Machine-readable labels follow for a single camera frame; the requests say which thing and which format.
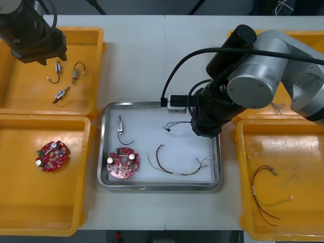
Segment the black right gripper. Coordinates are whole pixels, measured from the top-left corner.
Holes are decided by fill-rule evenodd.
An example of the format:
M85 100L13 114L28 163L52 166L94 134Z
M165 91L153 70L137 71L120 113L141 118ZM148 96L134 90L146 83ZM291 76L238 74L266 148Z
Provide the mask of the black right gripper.
M197 136L215 138L222 132L222 127L208 128L204 125L199 125L193 119L191 120L191 127Z

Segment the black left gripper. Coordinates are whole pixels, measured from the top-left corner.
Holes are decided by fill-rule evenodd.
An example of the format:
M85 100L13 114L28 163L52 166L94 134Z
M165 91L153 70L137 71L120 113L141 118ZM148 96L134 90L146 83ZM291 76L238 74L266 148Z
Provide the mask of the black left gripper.
M11 54L23 63L37 62L47 66L47 60L59 58L67 61L66 37L56 27L58 16L54 15L52 25L42 17L31 21L31 25L24 29L21 38L13 40Z

